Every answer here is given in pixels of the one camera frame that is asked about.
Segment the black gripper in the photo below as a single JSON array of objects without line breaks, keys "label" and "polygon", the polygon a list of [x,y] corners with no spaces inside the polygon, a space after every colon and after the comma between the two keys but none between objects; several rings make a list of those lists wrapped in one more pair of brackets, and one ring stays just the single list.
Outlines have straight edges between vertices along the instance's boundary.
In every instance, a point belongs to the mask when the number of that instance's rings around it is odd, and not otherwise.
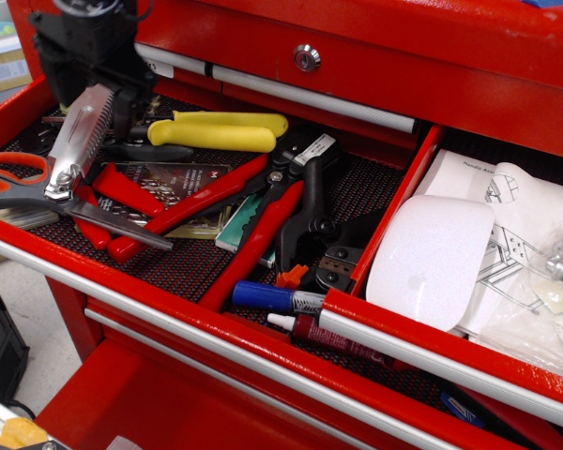
[{"label": "black gripper", "polygon": [[58,103],[69,107],[92,74],[116,75],[114,136],[127,139],[149,109],[158,75],[135,49],[135,1],[55,1],[57,11],[35,11],[29,22],[40,65]]}]

